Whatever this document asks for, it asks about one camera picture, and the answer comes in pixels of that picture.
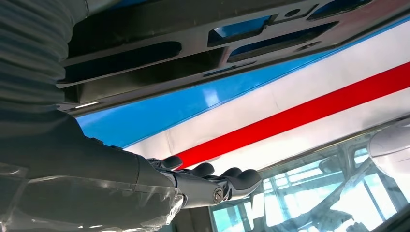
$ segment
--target red stripe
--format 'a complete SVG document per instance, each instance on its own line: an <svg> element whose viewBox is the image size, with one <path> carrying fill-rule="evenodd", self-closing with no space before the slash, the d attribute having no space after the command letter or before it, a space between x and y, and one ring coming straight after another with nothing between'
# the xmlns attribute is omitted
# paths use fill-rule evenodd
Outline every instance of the red stripe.
<svg viewBox="0 0 410 232"><path fill-rule="evenodd" d="M186 168L410 87L410 62L177 154Z"/></svg>

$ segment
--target transparent plastic cover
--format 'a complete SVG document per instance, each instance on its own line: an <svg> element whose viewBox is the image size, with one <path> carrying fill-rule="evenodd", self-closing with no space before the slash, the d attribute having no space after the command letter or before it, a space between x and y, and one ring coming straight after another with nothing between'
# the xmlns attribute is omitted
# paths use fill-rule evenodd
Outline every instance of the transparent plastic cover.
<svg viewBox="0 0 410 232"><path fill-rule="evenodd" d="M0 174L1 191L7 178ZM71 176L24 180L15 180L24 190L10 189L14 203L0 200L0 231L150 232L170 224L183 203L177 188Z"/></svg>

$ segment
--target glass window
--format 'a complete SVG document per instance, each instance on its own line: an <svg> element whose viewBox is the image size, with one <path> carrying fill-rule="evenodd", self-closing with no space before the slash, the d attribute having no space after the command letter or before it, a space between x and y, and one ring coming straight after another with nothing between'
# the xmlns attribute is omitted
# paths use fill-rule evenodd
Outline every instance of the glass window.
<svg viewBox="0 0 410 232"><path fill-rule="evenodd" d="M261 172L249 198L210 208L215 232L373 230L410 200L410 182L371 161L366 145L375 132Z"/></svg>

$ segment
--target screw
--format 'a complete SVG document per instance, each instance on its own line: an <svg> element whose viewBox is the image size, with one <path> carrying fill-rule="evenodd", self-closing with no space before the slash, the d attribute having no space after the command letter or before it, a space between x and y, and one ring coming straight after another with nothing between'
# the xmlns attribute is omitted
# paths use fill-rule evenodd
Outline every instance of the screw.
<svg viewBox="0 0 410 232"><path fill-rule="evenodd" d="M214 202L215 203L220 203L223 198L223 191L220 188L217 188L214 192Z"/></svg>

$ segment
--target black frame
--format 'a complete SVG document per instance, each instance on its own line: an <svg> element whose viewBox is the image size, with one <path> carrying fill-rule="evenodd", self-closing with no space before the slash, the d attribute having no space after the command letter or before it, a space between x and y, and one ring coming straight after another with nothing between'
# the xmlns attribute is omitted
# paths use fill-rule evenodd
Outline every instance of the black frame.
<svg viewBox="0 0 410 232"><path fill-rule="evenodd" d="M128 104L334 49L410 15L408 0L349 0L327 17L315 14L332 1L149 0L91 16L74 27L59 108L79 116ZM215 28L264 16L257 30L208 42ZM269 46L231 56L266 40ZM91 102L99 103L76 108Z"/></svg>

